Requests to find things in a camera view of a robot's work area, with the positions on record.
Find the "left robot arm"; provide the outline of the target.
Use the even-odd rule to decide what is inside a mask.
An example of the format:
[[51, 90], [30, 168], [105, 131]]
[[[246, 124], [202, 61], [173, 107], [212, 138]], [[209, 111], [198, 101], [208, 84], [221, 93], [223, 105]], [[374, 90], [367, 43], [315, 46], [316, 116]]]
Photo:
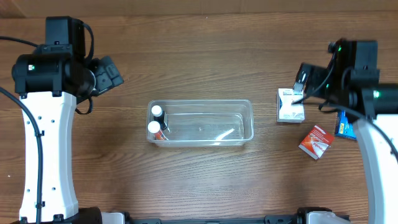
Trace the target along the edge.
[[117, 87], [123, 78], [110, 57], [86, 48], [88, 24], [48, 17], [45, 42], [12, 68], [25, 130], [21, 223], [124, 223], [122, 212], [80, 208], [72, 177], [72, 126], [77, 105]]

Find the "black bottle white cap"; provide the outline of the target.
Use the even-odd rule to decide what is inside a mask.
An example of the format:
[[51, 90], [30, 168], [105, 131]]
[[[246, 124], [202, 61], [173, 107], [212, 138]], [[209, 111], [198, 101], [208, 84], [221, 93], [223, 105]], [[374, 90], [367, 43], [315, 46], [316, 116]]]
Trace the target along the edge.
[[160, 124], [160, 128], [162, 130], [167, 129], [168, 126], [167, 113], [159, 105], [154, 105], [151, 108], [151, 113], [154, 117], [154, 121], [157, 121]]

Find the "orange bottle white cap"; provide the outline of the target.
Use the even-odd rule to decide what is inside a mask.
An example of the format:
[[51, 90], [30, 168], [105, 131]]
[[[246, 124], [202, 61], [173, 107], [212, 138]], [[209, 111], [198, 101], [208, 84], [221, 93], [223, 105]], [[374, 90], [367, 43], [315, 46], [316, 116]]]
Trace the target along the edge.
[[151, 121], [148, 125], [147, 125], [147, 129], [148, 131], [154, 136], [155, 140], [160, 140], [160, 141], [164, 141], [167, 140], [167, 137], [165, 136], [165, 134], [163, 133], [159, 122], [157, 121]]

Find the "blue lozenge box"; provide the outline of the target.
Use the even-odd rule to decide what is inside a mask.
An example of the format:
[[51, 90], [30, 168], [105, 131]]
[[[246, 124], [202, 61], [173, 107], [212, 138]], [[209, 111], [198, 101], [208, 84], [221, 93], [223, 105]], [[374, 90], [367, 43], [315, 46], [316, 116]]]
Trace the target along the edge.
[[345, 111], [339, 111], [337, 114], [335, 136], [356, 140], [352, 124], [348, 122]]

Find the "white bandage box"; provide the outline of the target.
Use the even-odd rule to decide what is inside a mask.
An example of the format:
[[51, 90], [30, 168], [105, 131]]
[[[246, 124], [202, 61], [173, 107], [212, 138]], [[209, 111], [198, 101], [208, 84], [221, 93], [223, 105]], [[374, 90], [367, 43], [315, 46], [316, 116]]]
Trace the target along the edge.
[[303, 98], [302, 91], [289, 88], [279, 88], [276, 94], [276, 120], [280, 123], [301, 123], [305, 120], [303, 104], [294, 102]]

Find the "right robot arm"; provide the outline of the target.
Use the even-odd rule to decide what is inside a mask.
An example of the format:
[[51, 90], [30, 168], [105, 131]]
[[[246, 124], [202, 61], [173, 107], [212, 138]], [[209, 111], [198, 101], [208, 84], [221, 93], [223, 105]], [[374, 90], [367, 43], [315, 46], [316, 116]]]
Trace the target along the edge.
[[323, 113], [344, 111], [361, 151], [368, 222], [397, 223], [397, 84], [380, 83], [375, 40], [331, 42], [327, 67], [302, 63], [294, 89], [323, 99]]

